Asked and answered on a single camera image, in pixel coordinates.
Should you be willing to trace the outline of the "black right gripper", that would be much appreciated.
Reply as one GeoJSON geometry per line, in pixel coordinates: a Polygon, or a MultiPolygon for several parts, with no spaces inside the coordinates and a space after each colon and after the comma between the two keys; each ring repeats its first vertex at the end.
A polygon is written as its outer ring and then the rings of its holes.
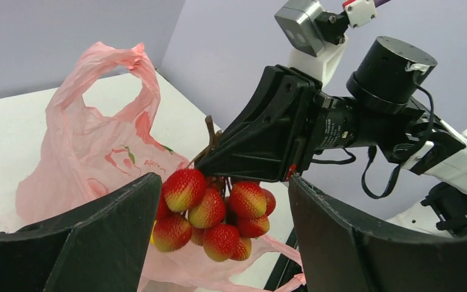
{"type": "Polygon", "coordinates": [[[295,69],[267,66],[247,105],[223,131],[219,146],[195,167],[206,176],[286,181],[318,160],[324,150],[377,146],[383,113],[355,97],[330,96],[323,83],[295,69]]]}

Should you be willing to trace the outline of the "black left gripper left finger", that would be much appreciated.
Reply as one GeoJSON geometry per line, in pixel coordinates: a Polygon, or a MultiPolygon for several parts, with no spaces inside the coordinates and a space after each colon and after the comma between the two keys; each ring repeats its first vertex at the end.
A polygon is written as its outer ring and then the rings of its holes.
{"type": "Polygon", "coordinates": [[[148,173],[63,214],[0,232],[0,291],[136,291],[161,185],[148,173]]]}

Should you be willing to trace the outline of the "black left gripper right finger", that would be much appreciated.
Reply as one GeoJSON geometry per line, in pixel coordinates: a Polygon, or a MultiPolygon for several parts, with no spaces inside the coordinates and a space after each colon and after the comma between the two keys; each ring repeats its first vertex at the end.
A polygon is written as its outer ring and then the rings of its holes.
{"type": "Polygon", "coordinates": [[[467,237],[388,223],[298,175],[288,193],[309,291],[467,291],[467,237]]]}

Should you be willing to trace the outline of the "red fake fruit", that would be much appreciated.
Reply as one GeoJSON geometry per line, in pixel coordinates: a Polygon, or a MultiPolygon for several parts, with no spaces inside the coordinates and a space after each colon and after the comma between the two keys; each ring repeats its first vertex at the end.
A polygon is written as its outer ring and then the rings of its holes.
{"type": "Polygon", "coordinates": [[[151,244],[174,252],[192,242],[213,261],[245,261],[252,240],[270,230],[275,208],[275,196],[258,181],[205,176],[187,164],[162,184],[151,244]]]}

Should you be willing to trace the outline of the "pink plastic bag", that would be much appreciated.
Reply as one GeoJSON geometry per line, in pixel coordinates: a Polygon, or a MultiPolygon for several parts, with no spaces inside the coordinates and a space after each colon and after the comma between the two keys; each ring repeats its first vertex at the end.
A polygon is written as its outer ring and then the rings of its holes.
{"type": "MultiPolygon", "coordinates": [[[[46,107],[47,130],[36,169],[18,184],[16,211],[27,224],[62,214],[105,196],[136,178],[153,172],[167,179],[186,167],[188,159],[151,135],[161,101],[156,71],[143,44],[116,49],[93,44],[78,60],[46,107]],[[83,94],[103,74],[126,67],[142,84],[139,95],[113,116],[87,106],[83,94]]],[[[192,243],[161,253],[150,246],[139,283],[140,291],[250,291],[234,284],[267,252],[278,252],[301,263],[295,249],[268,235],[252,242],[251,255],[239,262],[214,262],[192,243]]]]}

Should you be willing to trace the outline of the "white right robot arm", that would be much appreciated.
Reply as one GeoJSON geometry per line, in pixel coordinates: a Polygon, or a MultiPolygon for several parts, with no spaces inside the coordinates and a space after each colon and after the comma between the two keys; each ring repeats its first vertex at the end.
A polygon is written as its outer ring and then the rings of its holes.
{"type": "Polygon", "coordinates": [[[432,106],[414,99],[436,67],[434,57],[379,36],[347,81],[349,95],[323,91],[311,60],[264,69],[254,95],[195,165],[206,176],[287,181],[325,150],[365,147],[395,165],[383,196],[401,170],[439,180],[426,197],[392,223],[444,237],[467,235],[467,131],[458,133],[432,106]]]}

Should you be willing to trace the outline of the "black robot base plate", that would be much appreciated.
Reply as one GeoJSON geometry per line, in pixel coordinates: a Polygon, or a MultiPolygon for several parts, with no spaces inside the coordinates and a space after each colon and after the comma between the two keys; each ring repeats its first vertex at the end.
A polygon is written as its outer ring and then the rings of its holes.
{"type": "MultiPolygon", "coordinates": [[[[286,240],[286,245],[294,248],[298,251],[297,237],[294,228],[286,240]]],[[[266,281],[264,289],[269,291],[275,291],[277,288],[282,287],[285,283],[290,281],[296,274],[301,273],[301,268],[296,262],[290,260],[284,255],[280,255],[273,270],[266,281]]],[[[306,285],[301,285],[293,291],[307,292],[306,285]]]]}

